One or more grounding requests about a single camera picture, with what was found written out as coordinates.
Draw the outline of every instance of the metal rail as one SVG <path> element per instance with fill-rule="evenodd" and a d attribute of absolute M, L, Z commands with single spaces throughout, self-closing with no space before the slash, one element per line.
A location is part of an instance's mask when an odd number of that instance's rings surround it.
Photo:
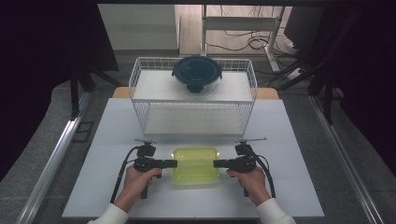
<path fill-rule="evenodd" d="M 380 216 L 369 190 L 364 185 L 352 161 L 348 157 L 347 152 L 343 144 L 341 143 L 340 138 L 337 135 L 337 132 L 335 131 L 334 127 L 332 125 L 329 125 L 326 119 L 324 118 L 323 113 L 321 112 L 323 108 L 320 102 L 318 101 L 318 97 L 309 96 L 309 99 L 311 100 L 311 103 L 317 112 L 319 120 L 323 125 L 323 129 L 328 135 L 332 143 L 334 152 L 337 155 L 339 161 L 341 162 L 341 165 L 343 166 L 344 171 L 346 172 L 346 176 L 349 179 L 352 188 L 355 190 L 358 200 L 361 202 L 361 207 L 366 213 L 370 223 L 373 224 L 384 223 L 384 220 Z"/>
<path fill-rule="evenodd" d="M 35 183 L 35 188 L 30 194 L 25 206 L 23 207 L 20 216 L 16 223 L 32 223 L 35 219 L 38 209 L 47 194 L 53 177 L 55 177 L 58 171 L 59 165 L 64 158 L 64 154 L 69 147 L 69 144 L 73 138 L 74 133 L 81 121 L 82 115 L 84 114 L 84 109 L 87 107 L 88 101 L 91 97 L 89 92 L 84 92 L 79 100 L 80 110 L 74 120 L 69 120 L 64 128 L 55 149 L 53 149 L 49 161 L 44 168 L 41 176 Z"/>

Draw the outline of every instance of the cable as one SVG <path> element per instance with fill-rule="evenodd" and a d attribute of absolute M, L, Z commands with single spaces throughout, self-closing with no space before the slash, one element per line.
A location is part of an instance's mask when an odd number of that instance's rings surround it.
<path fill-rule="evenodd" d="M 257 155 L 257 156 L 263 158 L 265 160 L 265 162 L 267 162 L 267 168 L 268 168 L 268 171 L 270 171 L 270 164 L 268 163 L 268 160 L 265 159 L 265 157 L 262 155 Z"/>
<path fill-rule="evenodd" d="M 277 61 L 278 63 L 282 64 L 283 66 L 290 67 L 290 66 L 292 66 L 295 62 L 287 64 L 287 63 L 283 63 L 283 62 L 280 61 L 281 58 L 290 58 L 290 57 L 291 57 L 291 58 L 295 58 L 295 57 L 292 56 L 292 55 L 281 54 L 281 55 L 278 55 L 278 56 L 276 57 L 276 61 Z"/>
<path fill-rule="evenodd" d="M 251 9 L 247 15 L 249 16 L 250 13 L 253 11 L 253 16 L 256 17 L 256 8 L 257 8 L 257 6 L 253 7 L 253 9 Z M 262 6 L 259 6 L 257 17 L 260 17 L 260 13 L 261 14 L 263 13 Z M 225 13 L 222 5 L 220 5 L 220 15 L 221 16 L 227 16 L 227 14 Z M 226 49 L 226 50 L 231 50 L 231 51 L 240 51 L 240 50 L 246 49 L 247 47 L 250 47 L 251 49 L 256 49 L 256 50 L 264 49 L 268 45 L 268 42 L 269 42 L 269 36 L 260 35 L 259 31 L 251 31 L 251 32 L 242 33 L 242 34 L 228 34 L 227 31 L 224 30 L 224 33 L 226 35 L 230 35 L 230 36 L 250 35 L 250 38 L 247 40 L 247 45 L 242 47 L 242 48 L 240 48 L 240 49 L 228 49 L 228 48 L 225 48 L 223 46 L 209 44 L 207 42 L 206 42 L 206 44 L 208 46 L 215 47 L 215 48 Z M 254 47 L 252 45 L 252 43 L 254 43 L 254 42 L 260 42 L 261 45 L 259 47 Z"/>
<path fill-rule="evenodd" d="M 254 70 L 255 73 L 263 73 L 265 75 L 276 75 L 276 73 L 270 73 L 270 72 L 264 72 L 264 71 L 260 71 L 260 70 Z"/>
<path fill-rule="evenodd" d="M 126 163 L 128 164 L 128 163 L 130 163 L 130 162 L 133 162 L 133 161 L 135 161 L 136 159 L 134 159 L 134 160 L 131 160 L 131 161 L 127 161 Z"/>
<path fill-rule="evenodd" d="M 122 180 L 123 173 L 125 171 L 126 164 L 129 162 L 128 158 L 131 155 L 131 153 L 137 148 L 138 147 L 131 148 L 131 150 L 129 150 L 128 154 L 126 155 L 125 160 L 122 162 L 122 166 L 120 168 L 119 176 L 117 177 L 116 186 L 114 187 L 113 194 L 111 195 L 111 200 L 110 200 L 111 203 L 114 203 L 114 201 L 116 200 L 116 196 L 117 196 L 117 193 L 119 192 L 120 183 L 121 183 L 121 180 Z"/>
<path fill-rule="evenodd" d="M 273 81 L 275 81 L 275 80 L 277 80 L 277 79 L 279 79 L 279 78 L 285 76 L 289 71 L 291 71 L 291 69 L 298 67 L 300 64 L 301 64 L 301 62 L 296 61 L 296 62 L 294 62 L 291 66 L 285 68 L 285 69 L 282 71 L 281 74 L 279 74 L 278 76 L 276 76 L 276 77 L 274 77 L 274 78 L 272 78 L 272 79 L 270 80 L 270 82 L 268 83 L 267 87 L 271 87 L 271 83 L 272 83 Z"/>
<path fill-rule="evenodd" d="M 267 179 L 268 179 L 268 183 L 270 184 L 271 196 L 273 198 L 276 198 L 274 180 L 271 177 L 269 168 L 267 168 L 265 166 L 265 164 L 262 162 L 262 160 L 260 160 L 260 157 L 253 151 L 253 149 L 250 149 L 249 147 L 246 147 L 246 146 L 244 146 L 244 148 L 245 148 L 246 152 L 249 152 L 250 156 L 252 156 L 254 158 L 254 160 L 256 160 L 259 163 L 259 165 L 262 167 L 262 169 L 264 170 L 265 175 L 267 176 Z"/>

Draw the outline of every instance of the black cable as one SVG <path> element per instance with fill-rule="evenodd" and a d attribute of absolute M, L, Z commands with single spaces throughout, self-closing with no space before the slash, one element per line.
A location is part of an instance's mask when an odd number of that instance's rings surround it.
<path fill-rule="evenodd" d="M 251 10 L 249 11 L 249 13 L 247 14 L 247 16 L 250 15 L 250 13 L 254 10 L 254 8 L 255 8 L 255 7 L 253 7 L 253 9 L 251 9 Z"/>
<path fill-rule="evenodd" d="M 293 56 L 289 56 L 289 55 L 279 55 L 279 56 L 276 58 L 276 61 L 277 61 L 278 63 L 282 64 L 283 66 L 290 67 L 290 66 L 292 66 L 295 62 L 293 62 L 293 63 L 283 63 L 282 61 L 280 61 L 281 58 L 289 58 L 289 57 L 294 58 Z"/>
<path fill-rule="evenodd" d="M 111 199 L 110 199 L 111 203 L 114 203 L 114 201 L 116 200 L 116 196 L 117 196 L 117 193 L 119 192 L 122 176 L 123 176 L 123 173 L 125 172 L 126 164 L 128 163 L 128 158 L 131 155 L 131 153 L 137 148 L 138 147 L 131 148 L 131 150 L 129 150 L 128 154 L 126 155 L 125 160 L 122 162 L 122 166 L 120 168 L 119 176 L 117 177 L 116 186 L 114 187 L 113 194 L 111 195 Z"/>
<path fill-rule="evenodd" d="M 136 159 L 134 159 L 134 160 L 131 160 L 131 161 L 127 161 L 126 163 L 128 164 L 128 163 L 130 163 L 130 162 L 133 162 L 133 161 L 135 161 Z"/>
<path fill-rule="evenodd" d="M 272 78 L 272 79 L 270 80 L 270 82 L 268 83 L 267 87 L 271 87 L 271 83 L 272 83 L 273 81 L 275 81 L 275 80 L 277 80 L 277 79 L 279 79 L 279 78 L 285 76 L 289 71 L 291 71 L 291 69 L 298 67 L 300 64 L 302 64 L 300 61 L 296 61 L 296 62 L 294 62 L 291 66 L 285 68 L 285 69 L 282 71 L 282 73 L 279 73 L 278 76 L 276 76 L 276 77 L 274 77 L 274 78 Z"/>
<path fill-rule="evenodd" d="M 252 46 L 251 44 L 254 43 L 254 42 L 259 42 L 261 44 L 261 46 L 259 46 L 259 47 Z M 256 38 L 256 36 L 255 36 L 253 38 L 250 38 L 247 41 L 247 44 L 250 46 L 251 49 L 259 50 L 259 49 L 264 49 L 268 45 L 268 42 L 265 39 Z"/>
<path fill-rule="evenodd" d="M 224 31 L 224 33 L 225 33 L 226 35 L 242 36 L 242 35 L 251 35 L 252 33 L 257 33 L 257 31 L 250 31 L 250 32 L 243 33 L 243 34 L 228 34 L 227 31 Z"/>
<path fill-rule="evenodd" d="M 277 87 L 276 87 L 276 89 L 279 89 L 280 83 L 282 83 L 283 80 L 285 80 L 286 78 L 288 78 L 288 77 L 282 77 L 282 78 L 277 82 Z"/>
<path fill-rule="evenodd" d="M 216 47 L 216 48 L 221 48 L 221 49 L 227 49 L 227 48 L 224 48 L 223 46 L 220 46 L 220 45 L 212 45 L 212 44 L 209 44 L 209 43 L 207 43 L 207 42 L 206 42 L 206 44 L 207 44 L 208 46 L 211 46 L 211 47 Z M 244 47 L 241 48 L 241 49 L 227 49 L 227 50 L 239 51 L 239 50 L 242 50 L 242 49 L 247 48 L 248 46 L 249 46 L 249 44 L 247 44 L 246 46 L 244 46 Z"/>
<path fill-rule="evenodd" d="M 227 14 L 225 14 L 225 11 L 224 11 L 222 5 L 220 5 L 220 12 L 221 12 L 221 16 L 223 16 L 223 13 L 224 13 L 224 16 L 227 16 Z M 238 34 L 238 35 L 236 35 L 236 36 L 250 35 L 252 32 L 247 32 L 247 33 L 243 33 L 243 34 Z"/>
<path fill-rule="evenodd" d="M 263 158 L 265 160 L 265 162 L 267 162 L 267 168 L 268 168 L 268 171 L 270 171 L 270 164 L 268 163 L 268 160 L 262 155 L 257 155 L 257 156 Z"/>
<path fill-rule="evenodd" d="M 262 10 L 262 6 L 259 7 L 259 13 L 257 13 L 257 17 L 260 17 L 260 11 Z"/>
<path fill-rule="evenodd" d="M 244 148 L 246 149 L 246 152 L 249 152 L 250 156 L 252 156 L 254 158 L 254 160 L 256 160 L 256 162 L 258 162 L 259 165 L 264 170 L 265 175 L 267 176 L 267 179 L 268 179 L 268 183 L 270 184 L 271 196 L 273 198 L 276 198 L 274 180 L 271 177 L 269 169 L 265 166 L 265 164 L 262 162 L 262 160 L 260 160 L 259 156 L 252 149 L 250 149 L 249 147 L 244 147 Z"/>
<path fill-rule="evenodd" d="M 276 75 L 276 73 L 271 73 L 271 72 L 264 72 L 264 71 L 260 71 L 260 70 L 254 70 L 255 73 L 263 73 L 265 75 Z"/>
<path fill-rule="evenodd" d="M 257 6 L 254 6 L 254 8 L 253 8 L 253 9 L 254 9 L 254 11 L 253 11 L 253 17 L 256 16 L 256 7 L 257 7 Z"/>
<path fill-rule="evenodd" d="M 277 41 L 276 41 L 276 40 L 275 40 L 275 44 L 276 44 L 276 46 L 277 46 L 277 49 L 276 49 L 276 50 L 278 50 L 280 53 L 284 54 L 285 52 L 283 52 L 283 51 L 280 49 L 280 46 L 277 44 Z"/>
<path fill-rule="evenodd" d="M 264 14 L 263 14 L 263 12 L 264 12 L 264 8 L 265 8 L 265 7 L 263 7 L 263 9 L 262 9 L 262 14 L 261 14 L 261 17 L 263 17 L 263 16 L 264 16 Z"/>

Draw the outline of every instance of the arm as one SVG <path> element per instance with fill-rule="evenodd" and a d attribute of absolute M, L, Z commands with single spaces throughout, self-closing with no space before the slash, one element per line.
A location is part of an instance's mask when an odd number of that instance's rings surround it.
<path fill-rule="evenodd" d="M 227 174 L 238 178 L 241 187 L 245 188 L 249 199 L 256 204 L 262 224 L 295 224 L 294 219 L 285 214 L 279 207 L 276 199 L 272 199 L 265 188 L 265 174 L 261 167 L 249 173 L 238 173 L 227 170 Z"/>
<path fill-rule="evenodd" d="M 162 172 L 155 168 L 145 173 L 136 171 L 133 166 L 126 169 L 124 187 L 116 201 L 111 203 L 107 210 L 96 220 L 89 224 L 123 224 L 128 220 L 129 210 L 140 199 L 140 194 L 146 185 L 151 185 L 152 177 Z"/>

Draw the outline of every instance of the hand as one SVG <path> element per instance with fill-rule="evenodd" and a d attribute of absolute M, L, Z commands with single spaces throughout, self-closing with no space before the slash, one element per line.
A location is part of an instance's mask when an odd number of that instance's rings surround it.
<path fill-rule="evenodd" d="M 146 185 L 152 184 L 152 177 L 159 175 L 163 170 L 159 168 L 151 169 L 145 173 L 136 171 L 133 166 L 126 169 L 124 188 L 119 197 L 114 202 L 118 208 L 124 212 L 129 213 L 132 206 L 134 206 L 140 199 L 140 194 Z"/>
<path fill-rule="evenodd" d="M 249 173 L 238 173 L 233 170 L 227 170 L 226 172 L 227 175 L 238 178 L 240 186 L 248 191 L 249 199 L 256 206 L 271 198 L 265 188 L 265 174 L 261 167 L 256 167 Z"/>

